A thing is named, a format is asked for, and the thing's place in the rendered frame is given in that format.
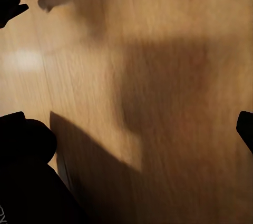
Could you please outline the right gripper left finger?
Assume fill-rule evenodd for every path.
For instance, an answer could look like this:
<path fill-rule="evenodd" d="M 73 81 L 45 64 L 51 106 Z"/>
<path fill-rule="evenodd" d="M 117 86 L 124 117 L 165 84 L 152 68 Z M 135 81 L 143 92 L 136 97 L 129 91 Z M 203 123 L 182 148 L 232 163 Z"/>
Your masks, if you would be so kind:
<path fill-rule="evenodd" d="M 22 111 L 0 117 L 0 173 L 24 139 L 26 120 Z"/>

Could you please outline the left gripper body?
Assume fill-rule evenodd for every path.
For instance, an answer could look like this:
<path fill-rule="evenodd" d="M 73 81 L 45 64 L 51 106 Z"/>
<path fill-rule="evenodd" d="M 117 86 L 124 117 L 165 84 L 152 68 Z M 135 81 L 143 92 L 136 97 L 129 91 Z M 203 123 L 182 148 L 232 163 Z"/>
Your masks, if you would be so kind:
<path fill-rule="evenodd" d="M 17 0 L 0 0 L 0 28 L 6 25 L 17 6 Z"/>

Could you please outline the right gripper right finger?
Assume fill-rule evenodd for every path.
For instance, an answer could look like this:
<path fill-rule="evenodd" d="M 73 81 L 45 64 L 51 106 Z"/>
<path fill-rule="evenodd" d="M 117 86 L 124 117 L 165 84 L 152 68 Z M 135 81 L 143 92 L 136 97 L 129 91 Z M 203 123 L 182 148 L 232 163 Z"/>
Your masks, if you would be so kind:
<path fill-rule="evenodd" d="M 241 111 L 236 130 L 253 153 L 253 113 Z"/>

